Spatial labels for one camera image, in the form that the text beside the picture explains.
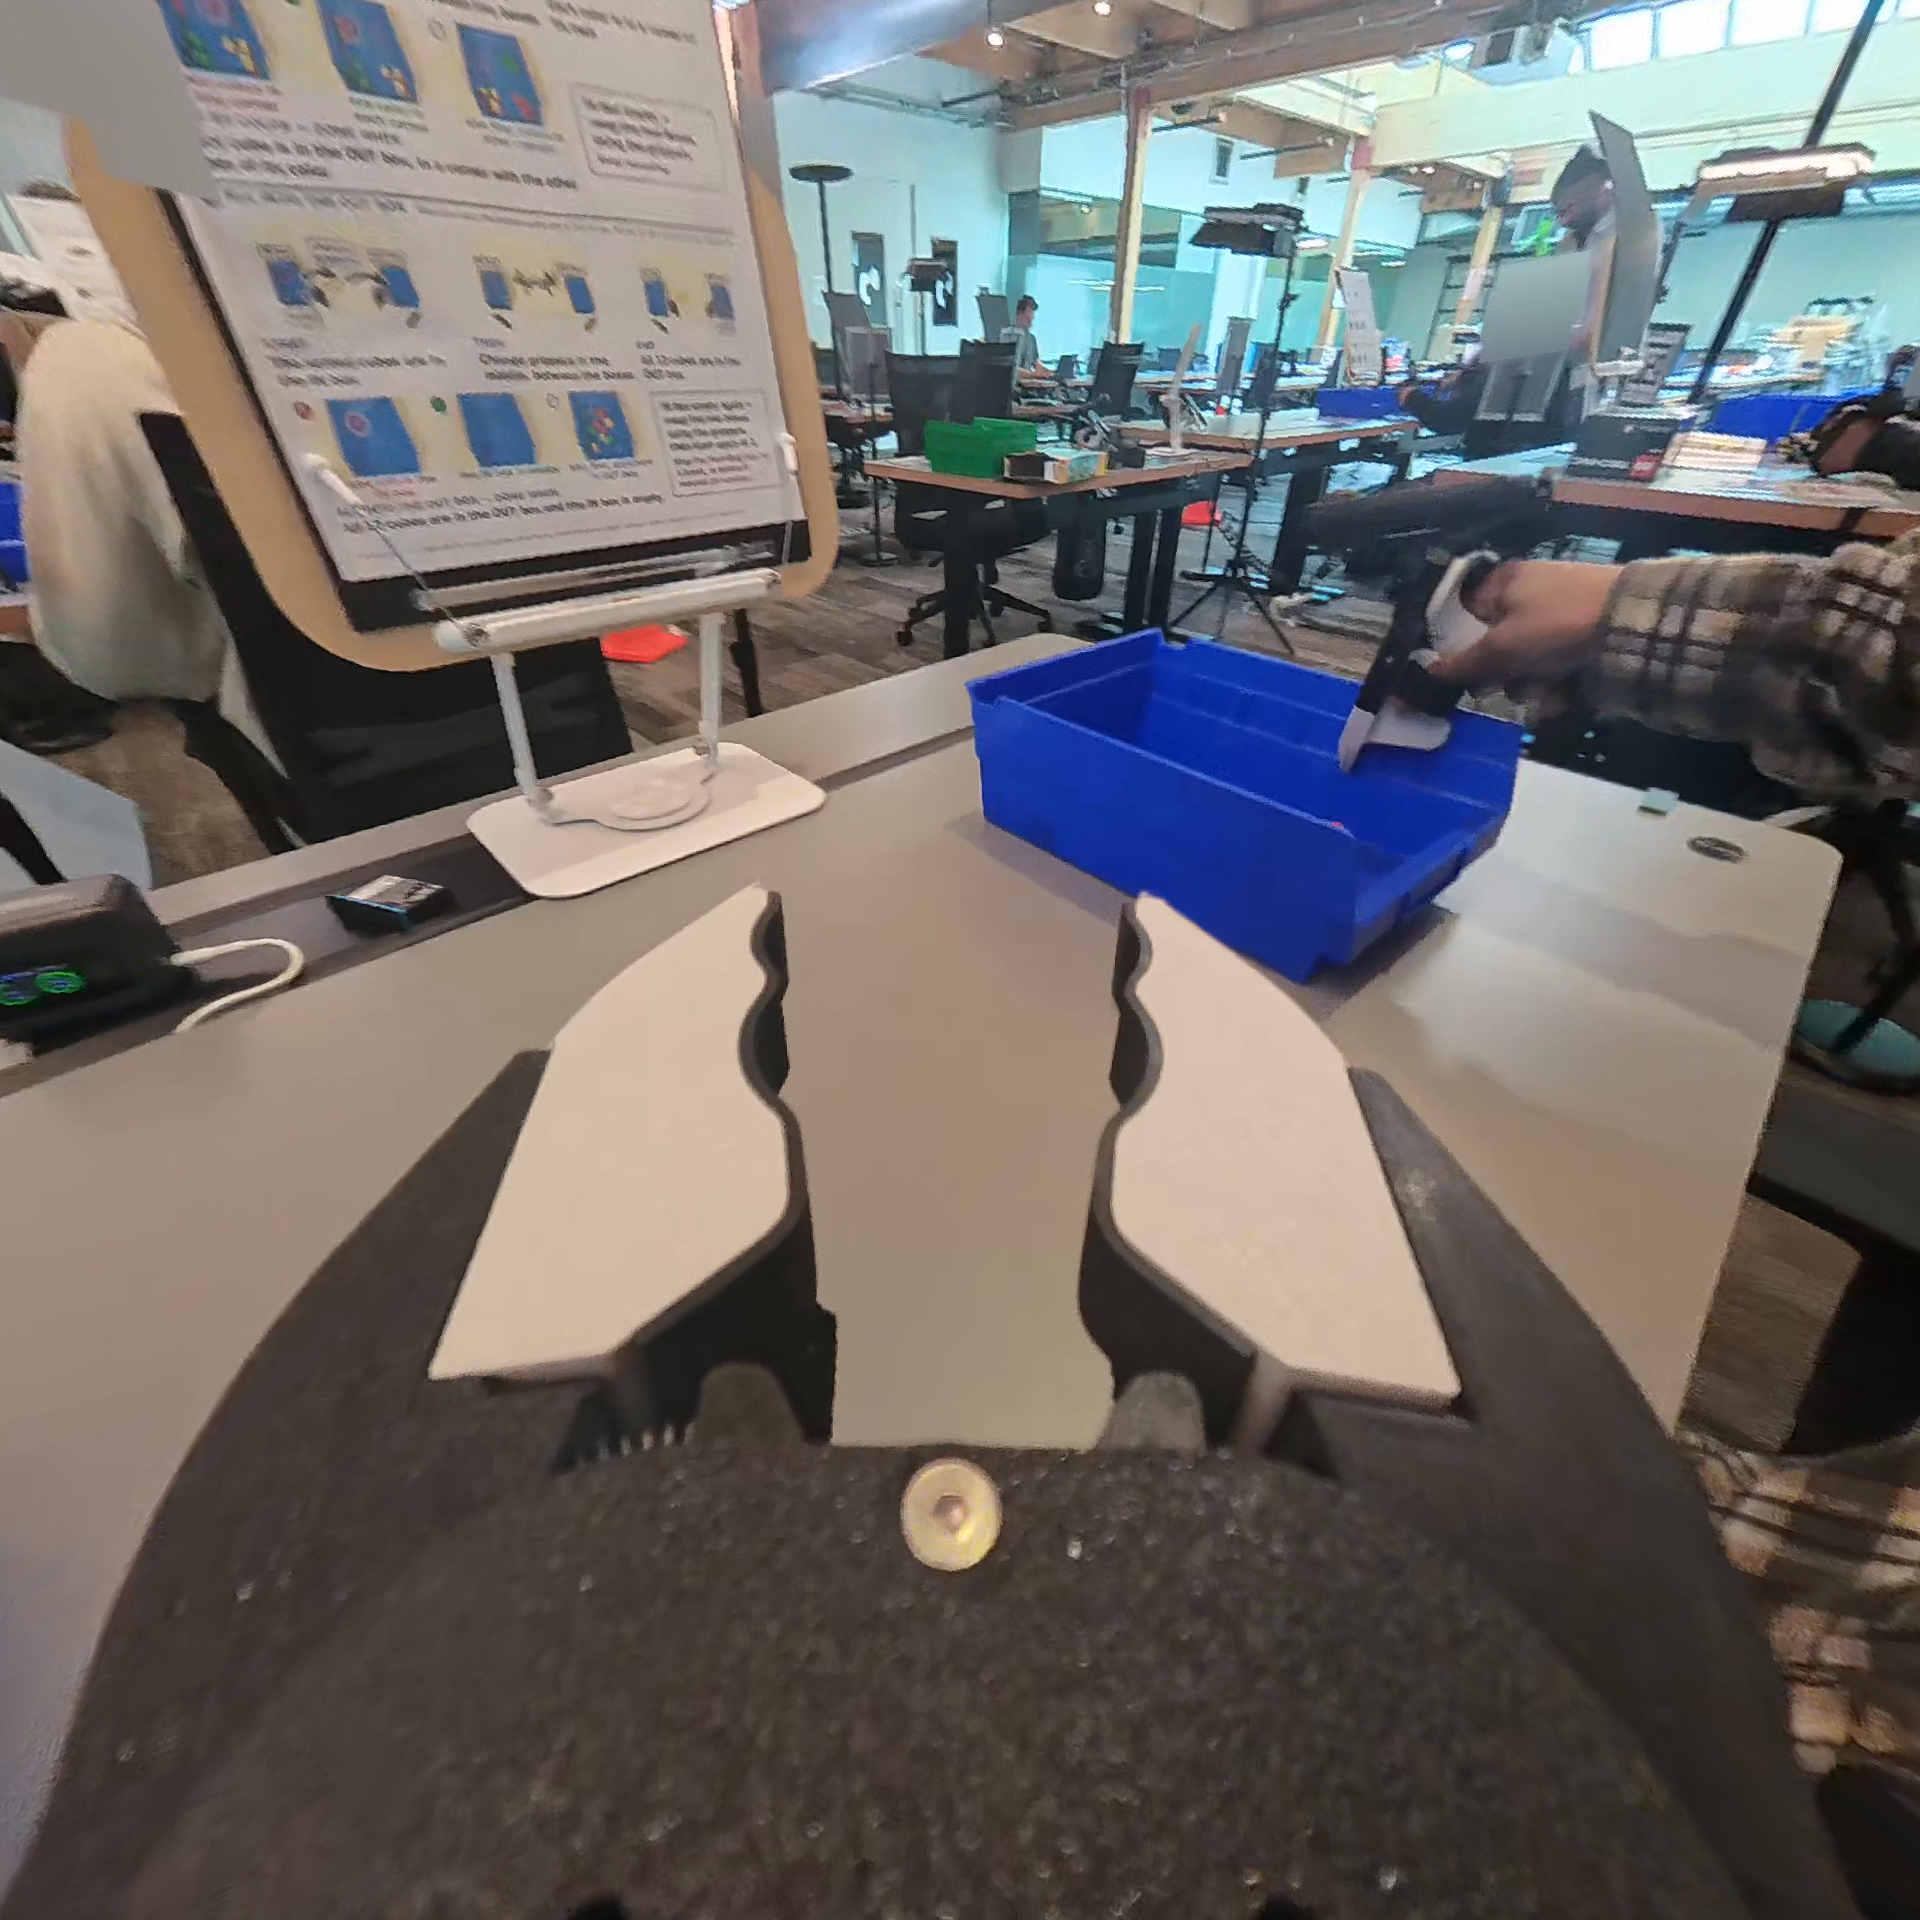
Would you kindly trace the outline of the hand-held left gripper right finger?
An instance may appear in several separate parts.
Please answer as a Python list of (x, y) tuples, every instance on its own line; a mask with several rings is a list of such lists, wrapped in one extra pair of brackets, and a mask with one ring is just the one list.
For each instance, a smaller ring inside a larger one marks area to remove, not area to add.
[(1231, 1453), (1275, 1451), (1299, 1397), (1453, 1410), (1459, 1369), (1339, 1046), (1154, 896), (1120, 912), (1115, 1009), (1078, 1266), (1115, 1402), (1178, 1377)]

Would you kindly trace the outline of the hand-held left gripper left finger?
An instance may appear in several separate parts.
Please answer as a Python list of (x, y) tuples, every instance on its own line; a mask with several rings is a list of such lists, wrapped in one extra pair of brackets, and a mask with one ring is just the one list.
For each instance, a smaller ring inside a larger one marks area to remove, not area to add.
[(771, 1375), (809, 1442), (836, 1402), (789, 1075), (783, 905), (748, 885), (556, 1035), (453, 1290), (432, 1381), (583, 1383), (637, 1442), (717, 1369)]

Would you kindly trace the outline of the person's right forearm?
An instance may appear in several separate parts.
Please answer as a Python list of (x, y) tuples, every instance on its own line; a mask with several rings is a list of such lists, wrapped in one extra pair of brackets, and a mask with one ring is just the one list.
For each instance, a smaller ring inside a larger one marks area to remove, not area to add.
[(1620, 567), (1576, 693), (1812, 798), (1916, 800), (1916, 533)]

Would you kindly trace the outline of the person's right hand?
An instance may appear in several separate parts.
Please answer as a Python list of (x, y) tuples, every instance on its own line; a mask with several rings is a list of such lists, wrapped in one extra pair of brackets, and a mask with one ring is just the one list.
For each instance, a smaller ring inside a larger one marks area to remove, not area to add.
[(1597, 657), (1622, 576), (1597, 560), (1498, 560), (1459, 597), (1481, 634), (1444, 659), (1447, 676), (1472, 693), (1521, 694), (1568, 681)]

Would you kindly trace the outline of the long wooden desk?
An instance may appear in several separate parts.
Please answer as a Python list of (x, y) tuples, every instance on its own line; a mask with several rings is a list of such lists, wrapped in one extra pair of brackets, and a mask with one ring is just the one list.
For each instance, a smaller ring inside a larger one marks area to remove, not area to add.
[(944, 584), (933, 597), (914, 604), (902, 618), (898, 646), (909, 646), (917, 626), (933, 618), (939, 618), (944, 659), (963, 659), (972, 651), (972, 626), (989, 634), (989, 588), (982, 567), (1002, 555), (989, 551), (995, 536), (986, 529), (986, 519), (1002, 506), (1041, 510), (1054, 536), (1094, 522), (1129, 519), (1135, 533), (1129, 542), (1116, 634), (1170, 634), (1182, 511), (1194, 501), (1215, 504), (1226, 476), (1248, 472), (1251, 459), (1248, 450), (1184, 450), (1139, 468), (1075, 476), (1068, 482), (1047, 482), (1041, 476), (937, 472), (921, 455), (868, 459), (865, 472), (871, 482), (888, 482), (896, 493), (928, 493), (932, 511), (939, 511), (944, 519)]
[(1609, 548), (1620, 566), (1673, 555), (1828, 555), (1916, 533), (1916, 493), (1821, 480), (1798, 468), (1661, 469), (1647, 482), (1568, 476), (1564, 448), (1432, 468), (1440, 482), (1515, 476), (1547, 493), (1547, 539)]
[(1309, 560), (1309, 510), (1321, 504), (1334, 468), (1380, 462), (1389, 480), (1405, 480), (1423, 427), (1414, 417), (1326, 421), (1317, 409), (1275, 412), (1267, 417), (1184, 427), (1182, 448), (1245, 455), (1251, 480), (1285, 482), (1281, 533), (1263, 566), (1267, 597), (1299, 591)]

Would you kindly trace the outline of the black studio light stand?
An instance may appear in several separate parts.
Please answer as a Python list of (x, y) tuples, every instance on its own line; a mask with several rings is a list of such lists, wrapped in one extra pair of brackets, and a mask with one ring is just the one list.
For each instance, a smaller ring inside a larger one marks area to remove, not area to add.
[(1208, 566), (1213, 560), (1213, 539), (1206, 542), (1206, 555), (1201, 555), (1201, 567), (1182, 572), (1182, 581), (1194, 588), (1194, 595), (1189, 597), (1189, 608), (1177, 614), (1177, 626), (1182, 634), (1194, 634), (1194, 618), (1206, 608), (1218, 608), (1218, 621), (1215, 621), (1215, 636), (1229, 636), (1229, 618), (1234, 614), (1238, 604), (1251, 608), (1263, 631), (1275, 636), (1275, 644), (1281, 646), (1282, 657), (1297, 657), (1289, 636), (1281, 626), (1281, 618), (1275, 614), (1275, 588), (1269, 588), (1269, 572), (1263, 572), (1259, 566), (1255, 566), (1251, 551), (1248, 551), (1248, 539), (1251, 539), (1251, 511), (1259, 501), (1259, 480), (1267, 469), (1267, 455), (1281, 450), (1281, 437), (1275, 430), (1275, 416), (1277, 416), (1277, 396), (1285, 375), (1285, 349), (1282, 349), (1282, 324), (1285, 324), (1285, 310), (1292, 304), (1292, 265), (1299, 257), (1299, 233), (1303, 233), (1303, 213), (1299, 207), (1282, 207), (1282, 203), (1255, 203), (1255, 207), (1208, 207), (1201, 215), (1201, 224), (1194, 233), (1194, 244), (1206, 250), (1231, 250), (1234, 257), (1255, 257), (1255, 262), (1281, 262), (1282, 265), (1282, 283), (1281, 283), (1281, 298), (1277, 298), (1277, 312), (1275, 312), (1275, 334), (1269, 344), (1255, 353), (1251, 371), (1240, 371), (1240, 388), (1238, 399), (1248, 399), (1255, 405), (1255, 437), (1240, 442), (1234, 437), (1231, 450), (1234, 455), (1248, 455), (1245, 468), (1234, 468), (1234, 480), (1245, 489), (1245, 504), (1240, 504), (1240, 519), (1234, 526), (1234, 546), (1229, 548), (1226, 566)]

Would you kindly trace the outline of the small black battery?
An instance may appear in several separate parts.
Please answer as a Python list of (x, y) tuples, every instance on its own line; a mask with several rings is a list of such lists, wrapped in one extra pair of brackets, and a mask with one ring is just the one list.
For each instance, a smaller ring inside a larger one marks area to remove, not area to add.
[(349, 934), (371, 940), (437, 925), (458, 909), (458, 897), (440, 883), (371, 876), (352, 888), (325, 892), (322, 905)]

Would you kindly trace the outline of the black office chair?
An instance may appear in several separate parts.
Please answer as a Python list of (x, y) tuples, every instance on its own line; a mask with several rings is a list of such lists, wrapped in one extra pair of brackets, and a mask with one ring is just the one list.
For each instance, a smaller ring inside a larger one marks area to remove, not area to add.
[(1016, 353), (968, 344), (956, 355), (888, 353), (890, 430), (898, 459), (921, 459), (923, 482), (896, 482), (896, 536), (909, 557), (937, 557), (944, 584), (906, 614), (898, 644), (939, 621), (944, 657), (971, 651), (972, 622), (992, 634), (995, 609), (1044, 618), (1044, 608), (1000, 591), (1000, 557), (1047, 533), (1034, 501), (949, 489), (949, 476), (1002, 476), (1007, 455), (1037, 448), (1037, 427), (1012, 416)]
[(1887, 1442), (1916, 1424), (1916, 1098), (1828, 1079), (1794, 1046), (1748, 1187), (1859, 1254), (1785, 1451)]

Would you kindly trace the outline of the black charging box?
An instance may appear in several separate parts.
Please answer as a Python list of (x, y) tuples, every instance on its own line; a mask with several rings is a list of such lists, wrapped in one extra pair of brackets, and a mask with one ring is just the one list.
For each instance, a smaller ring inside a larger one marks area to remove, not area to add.
[(2, 1046), (65, 1046), (168, 1009), (191, 986), (181, 945), (128, 876), (2, 897)]

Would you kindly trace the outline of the silver light bar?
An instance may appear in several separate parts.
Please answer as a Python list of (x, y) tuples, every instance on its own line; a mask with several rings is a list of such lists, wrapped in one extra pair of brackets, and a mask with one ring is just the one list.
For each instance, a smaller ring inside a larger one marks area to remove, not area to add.
[(426, 618), (479, 618), (479, 614), (504, 614), (532, 604), (569, 604), (583, 597), (620, 597), (639, 595), (649, 588), (682, 588), (713, 577), (730, 577), (754, 572), (768, 560), (768, 548), (761, 542), (729, 542), (715, 548), (688, 548), (671, 551), (659, 557), (639, 560), (610, 560), (610, 566), (571, 566), (571, 567), (549, 567), (530, 576), (499, 576), (489, 581), (466, 581), (466, 584), (414, 584), (409, 591), (413, 608)]

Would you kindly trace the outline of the black floor lamp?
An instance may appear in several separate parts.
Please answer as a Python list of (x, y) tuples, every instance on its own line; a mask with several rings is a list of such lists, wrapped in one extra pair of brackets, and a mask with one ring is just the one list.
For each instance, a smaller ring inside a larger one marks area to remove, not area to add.
[(829, 233), (829, 190), (853, 181), (853, 165), (840, 160), (798, 160), (787, 165), (787, 175), (813, 194), (813, 207), (819, 215), (819, 256), (823, 256), (823, 312), (829, 324), (829, 392), (832, 399), (845, 399), (845, 359), (842, 359), (842, 324), (840, 324), (840, 286), (836, 286), (836, 265), (832, 265), (832, 233)]

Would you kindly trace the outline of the pale paper sheet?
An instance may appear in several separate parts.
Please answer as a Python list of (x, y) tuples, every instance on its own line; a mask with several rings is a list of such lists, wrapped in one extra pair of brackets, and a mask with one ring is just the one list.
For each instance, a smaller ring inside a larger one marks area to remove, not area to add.
[(102, 876), (154, 885), (138, 804), (2, 742), (2, 896)]

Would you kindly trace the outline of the person's plaid shirt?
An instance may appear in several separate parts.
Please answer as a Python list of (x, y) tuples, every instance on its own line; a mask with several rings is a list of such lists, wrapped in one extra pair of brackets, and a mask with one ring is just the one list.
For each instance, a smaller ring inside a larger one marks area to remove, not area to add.
[(1682, 1428), (1723, 1553), (1749, 1585), (1806, 1774), (1916, 1787), (1916, 1428), (1824, 1456)]

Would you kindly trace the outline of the white instruction sheet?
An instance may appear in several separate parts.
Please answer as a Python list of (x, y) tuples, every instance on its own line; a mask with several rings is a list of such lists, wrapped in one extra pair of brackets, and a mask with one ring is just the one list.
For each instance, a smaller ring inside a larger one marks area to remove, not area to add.
[(158, 4), (175, 200), (329, 576), (802, 548), (710, 4)]

